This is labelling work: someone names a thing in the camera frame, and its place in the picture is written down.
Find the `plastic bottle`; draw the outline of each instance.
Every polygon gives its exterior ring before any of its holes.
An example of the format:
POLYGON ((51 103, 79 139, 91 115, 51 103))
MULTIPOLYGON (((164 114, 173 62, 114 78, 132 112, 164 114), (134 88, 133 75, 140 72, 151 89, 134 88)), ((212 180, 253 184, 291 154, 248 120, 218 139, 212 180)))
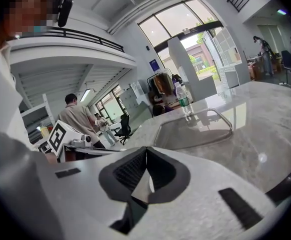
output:
POLYGON ((176 97, 180 102, 184 115, 185 116, 190 115, 192 113, 192 110, 191 110, 191 106, 189 103, 186 90, 180 85, 179 82, 176 82, 174 86, 175 86, 176 97))

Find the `window frame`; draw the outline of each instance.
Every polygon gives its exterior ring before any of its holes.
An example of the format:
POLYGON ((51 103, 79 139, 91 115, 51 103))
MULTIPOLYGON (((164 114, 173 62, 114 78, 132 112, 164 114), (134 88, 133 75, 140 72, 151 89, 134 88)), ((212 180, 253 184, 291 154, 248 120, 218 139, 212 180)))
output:
POLYGON ((104 103, 103 103, 103 101, 102 101, 102 99, 104 98, 104 97, 106 97, 108 94, 110 94, 110 93, 112 93, 113 94, 113 96, 114 96, 114 98, 116 99, 116 102, 118 103, 118 105, 119 105, 119 107, 121 108, 121 110, 122 110, 122 112, 124 113, 124 114, 127 114, 127 109, 125 108, 125 107, 122 107, 122 105, 120 104, 120 98, 119 98, 119 96, 117 96, 116 95, 116 93, 114 92, 114 89, 115 88, 117 88, 119 86, 119 84, 117 84, 114 88, 112 88, 111 89, 111 91, 109 91, 107 94, 105 94, 96 104, 95 104, 95 107, 96 107, 96 109, 98 110, 98 112, 99 112, 99 114, 102 116, 102 112, 101 112, 101 110, 105 110, 105 112, 106 112, 106 114, 108 115, 107 117, 105 117, 105 119, 110 119, 110 121, 114 124, 114 121, 111 119, 111 117, 109 116, 109 113, 108 113, 108 111, 107 111, 107 109, 106 109, 106 107, 105 107, 105 105, 104 105, 104 103), (101 109, 99 109, 99 107, 97 106, 97 104, 98 103, 101 103, 101 105, 102 105, 102 108, 101 109))
POLYGON ((175 37, 178 37, 181 40, 183 39, 186 39, 187 37, 193 35, 193 34, 198 34, 200 32, 204 32, 204 31, 208 31, 210 29, 215 29, 215 28, 218 28, 218 27, 222 27, 223 28, 223 24, 221 23, 221 21, 218 19, 218 17, 213 13, 213 11, 210 10, 210 8, 202 1, 202 0, 197 0, 199 1, 199 3, 201 3, 205 9, 216 19, 216 21, 213 21, 213 22, 209 22, 209 23, 204 23, 201 18, 190 8, 190 6, 188 6, 186 3, 187 2, 190 2, 190 1, 194 1, 194 0, 184 0, 184 1, 180 1, 180 2, 177 2, 177 3, 174 3, 162 10, 159 10, 155 13, 153 13, 152 15, 150 15, 149 17, 147 17, 146 19, 142 20, 141 22, 139 22, 137 25, 139 26, 139 28, 141 29, 141 31, 143 32, 143 34, 146 36, 146 38, 148 39, 149 43, 152 45, 152 43, 150 42, 148 36, 146 35, 146 33, 143 31, 143 29, 140 27, 140 25, 144 22, 146 22, 147 20, 149 20, 150 18, 152 17, 155 17, 156 20, 161 24, 161 26, 164 28, 164 30, 166 31, 166 33, 170 36, 169 39, 157 44, 156 46, 153 46, 152 47, 154 48, 154 50, 156 51, 156 53, 164 50, 166 47, 168 47, 168 41, 172 38, 175 38, 175 37), (183 4, 188 10, 190 10, 190 12, 198 19, 198 21, 201 23, 201 25, 199 26, 196 26, 196 27, 193 27, 193 28, 190 28, 188 29, 188 31, 190 31, 190 33, 188 34, 184 34, 184 32, 180 32, 174 36, 172 36, 169 31, 167 30, 167 28, 164 26, 164 24, 158 19, 157 17, 157 14, 160 14, 166 10, 169 10, 175 6, 178 6, 178 5, 181 5, 183 4))

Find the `office chair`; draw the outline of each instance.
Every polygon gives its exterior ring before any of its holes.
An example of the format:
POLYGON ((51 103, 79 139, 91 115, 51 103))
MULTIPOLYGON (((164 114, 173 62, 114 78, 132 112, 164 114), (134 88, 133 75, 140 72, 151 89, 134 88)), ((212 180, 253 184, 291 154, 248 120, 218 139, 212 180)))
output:
POLYGON ((122 145, 125 145, 125 142, 127 139, 130 139, 131 128, 129 126, 129 116, 126 114, 123 114, 121 117, 121 129, 115 134, 115 136, 118 136, 120 138, 120 143, 122 145))
POLYGON ((281 54, 283 67, 285 68, 286 83, 288 83, 288 71, 291 72, 291 53, 287 50, 283 50, 281 54))

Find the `blue sign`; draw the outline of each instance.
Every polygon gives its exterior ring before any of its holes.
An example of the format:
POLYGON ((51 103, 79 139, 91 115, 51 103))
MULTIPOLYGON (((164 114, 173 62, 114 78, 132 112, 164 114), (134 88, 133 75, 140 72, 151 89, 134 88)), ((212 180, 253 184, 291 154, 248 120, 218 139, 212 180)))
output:
POLYGON ((160 67, 155 59, 150 61, 150 66, 154 72, 157 71, 158 69, 160 69, 160 67))

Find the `white pillar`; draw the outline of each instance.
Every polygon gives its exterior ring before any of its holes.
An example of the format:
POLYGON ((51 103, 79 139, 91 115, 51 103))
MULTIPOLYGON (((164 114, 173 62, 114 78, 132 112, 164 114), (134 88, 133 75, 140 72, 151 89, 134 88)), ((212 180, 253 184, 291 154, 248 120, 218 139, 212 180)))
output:
POLYGON ((168 42, 169 54, 175 66, 179 69, 182 66, 184 74, 189 83, 189 89, 194 102, 217 94, 216 86, 212 76, 199 80, 194 66, 192 65, 186 49, 179 38, 174 37, 168 42))

